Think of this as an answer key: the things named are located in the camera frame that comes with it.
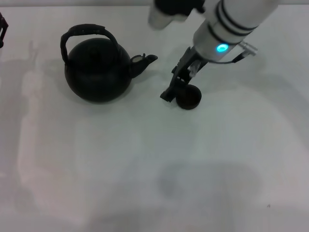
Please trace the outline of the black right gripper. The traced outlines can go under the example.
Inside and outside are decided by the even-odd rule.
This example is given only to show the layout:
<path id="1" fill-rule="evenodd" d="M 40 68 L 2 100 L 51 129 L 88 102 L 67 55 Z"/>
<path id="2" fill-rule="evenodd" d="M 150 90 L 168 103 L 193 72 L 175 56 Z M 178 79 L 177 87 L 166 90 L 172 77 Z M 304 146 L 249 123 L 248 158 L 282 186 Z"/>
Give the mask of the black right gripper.
<path id="1" fill-rule="evenodd" d="M 177 65 L 172 70 L 173 77 L 169 87 L 163 91 L 160 98 L 166 102 L 172 102 L 179 90 L 186 87 L 191 79 L 208 63 L 195 49 L 188 47 Z"/>

